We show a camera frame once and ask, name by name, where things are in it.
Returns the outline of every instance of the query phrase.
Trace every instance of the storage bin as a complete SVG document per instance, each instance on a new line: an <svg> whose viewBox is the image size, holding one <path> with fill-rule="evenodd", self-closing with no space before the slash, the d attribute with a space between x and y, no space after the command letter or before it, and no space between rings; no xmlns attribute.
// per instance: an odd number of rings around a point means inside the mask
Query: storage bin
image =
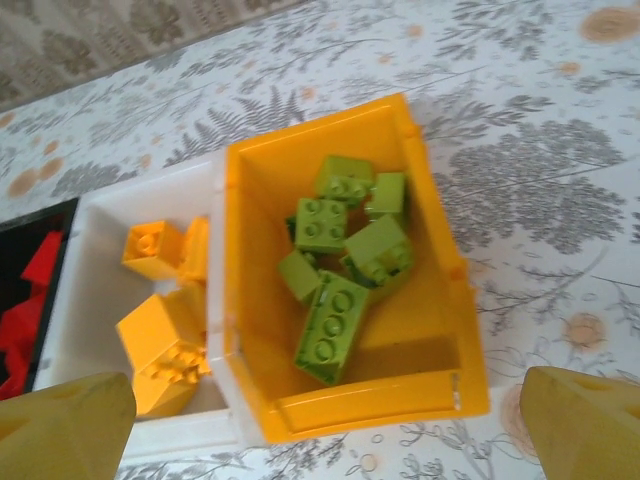
<svg viewBox="0 0 640 480"><path fill-rule="evenodd" d="M410 279L369 310L335 387L294 366L307 308L277 269L293 249L285 218L298 199L313 196L328 154L406 172L415 250ZM212 268L224 267L210 275L209 354L245 427L255 419L268 441L284 442L489 410L466 261L402 95L231 145L224 195L216 198L213 224L224 222L224 231L212 238Z"/></svg>
<svg viewBox="0 0 640 480"><path fill-rule="evenodd" d="M157 220L169 220L184 231L195 216L209 216L216 185L218 191L223 185L215 177L217 164L224 165L223 152L81 198L35 389L98 372L131 375L115 326L154 291L166 293L174 285L151 282L121 265L127 232L132 225ZM205 377L180 415L136 421L123 462L211 454L238 448L237 442L215 377Z"/></svg>

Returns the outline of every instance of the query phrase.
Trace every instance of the white plastic container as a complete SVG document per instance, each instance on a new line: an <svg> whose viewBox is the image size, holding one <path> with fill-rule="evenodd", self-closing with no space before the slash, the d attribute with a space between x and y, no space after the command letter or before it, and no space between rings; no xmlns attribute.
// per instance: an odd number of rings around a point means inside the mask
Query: white plastic container
<svg viewBox="0 0 640 480"><path fill-rule="evenodd" d="M131 375L115 326L154 291L166 292L171 285L154 284L120 264L128 230L158 220L185 230L193 217L209 216L214 198L223 192L224 163L224 151L214 152L81 198L34 389L104 371ZM212 221L210 248L220 248L216 239L223 230L224 222ZM222 270L215 264L220 256L209 258L215 282L221 278L215 273ZM218 298L208 297L210 302ZM123 463L240 448L239 431L217 381L202 380L180 415L136 422Z"/></svg>

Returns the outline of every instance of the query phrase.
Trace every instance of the lime green lego brick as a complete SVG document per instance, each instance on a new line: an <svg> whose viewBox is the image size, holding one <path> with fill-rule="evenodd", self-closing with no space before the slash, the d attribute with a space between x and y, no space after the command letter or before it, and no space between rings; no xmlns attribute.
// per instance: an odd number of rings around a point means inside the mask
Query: lime green lego brick
<svg viewBox="0 0 640 480"><path fill-rule="evenodd" d="M371 220L390 214L400 226L405 224L406 175L402 172L379 173L371 189L371 201L364 211Z"/></svg>
<svg viewBox="0 0 640 480"><path fill-rule="evenodd" d="M284 219L284 224L287 227L287 232L289 232L289 238L292 242L296 241L296 216L291 215Z"/></svg>
<svg viewBox="0 0 640 480"><path fill-rule="evenodd" d="M341 252L347 216L343 202L301 198L296 214L296 247L305 252Z"/></svg>
<svg viewBox="0 0 640 480"><path fill-rule="evenodd" d="M366 275L364 275L360 270L358 270L358 267L356 267L355 263L353 263L353 259L349 255L345 255L344 257L342 257L340 259L340 264L347 271L351 280L356 282L358 285L367 288L374 288L378 286L376 282L374 282Z"/></svg>
<svg viewBox="0 0 640 480"><path fill-rule="evenodd" d="M373 305L374 303L378 303L380 300L383 300L396 293L398 290L400 290L400 288L402 288L405 283L407 283L410 275L410 269L399 271L390 276L384 285L372 288L371 296L369 297L369 303Z"/></svg>
<svg viewBox="0 0 640 480"><path fill-rule="evenodd" d="M342 378L358 327L369 304L369 289L325 270L313 297L295 365L327 385Z"/></svg>
<svg viewBox="0 0 640 480"><path fill-rule="evenodd" d="M413 265L411 242L392 215L383 215L344 241L354 265L378 285Z"/></svg>
<svg viewBox="0 0 640 480"><path fill-rule="evenodd" d="M373 183L373 167L368 161L328 155L316 176L315 190L320 197L356 207L369 194Z"/></svg>
<svg viewBox="0 0 640 480"><path fill-rule="evenodd" d="M356 282L358 285L367 287L371 290L369 303L372 305L397 292L400 287L407 282L411 272L410 269L392 272L392 274L389 274L385 284L379 286L376 282L369 279L365 274L358 270L350 256L346 255L342 257L340 259L340 263L349 273L351 280Z"/></svg>
<svg viewBox="0 0 640 480"><path fill-rule="evenodd" d="M320 276L313 268L314 263L315 259L310 253L294 250L278 264L278 271L293 296L307 305L320 286Z"/></svg>

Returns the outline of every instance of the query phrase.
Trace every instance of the table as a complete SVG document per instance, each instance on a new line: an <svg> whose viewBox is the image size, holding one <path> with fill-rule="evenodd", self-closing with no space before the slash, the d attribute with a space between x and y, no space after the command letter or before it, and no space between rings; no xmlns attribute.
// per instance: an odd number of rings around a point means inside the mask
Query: table
<svg viewBox="0 0 640 480"><path fill-rule="evenodd" d="M311 1L0 114L4 221L403 91L470 259L490 415L118 479L544 478L518 408L527 368L640 385L638 47L631 0Z"/></svg>

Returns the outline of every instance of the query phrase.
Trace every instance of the yellow plastic bin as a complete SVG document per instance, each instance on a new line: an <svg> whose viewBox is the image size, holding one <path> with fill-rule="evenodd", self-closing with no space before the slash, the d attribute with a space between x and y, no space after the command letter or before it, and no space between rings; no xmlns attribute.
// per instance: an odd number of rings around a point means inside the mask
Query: yellow plastic bin
<svg viewBox="0 0 640 480"><path fill-rule="evenodd" d="M335 387L294 366L307 310L277 269L293 248L284 219L299 198L313 196L328 154L367 159L377 172L407 173L416 257L406 285L363 319ZM232 145L224 191L222 353L268 441L488 412L466 261L404 96Z"/></svg>

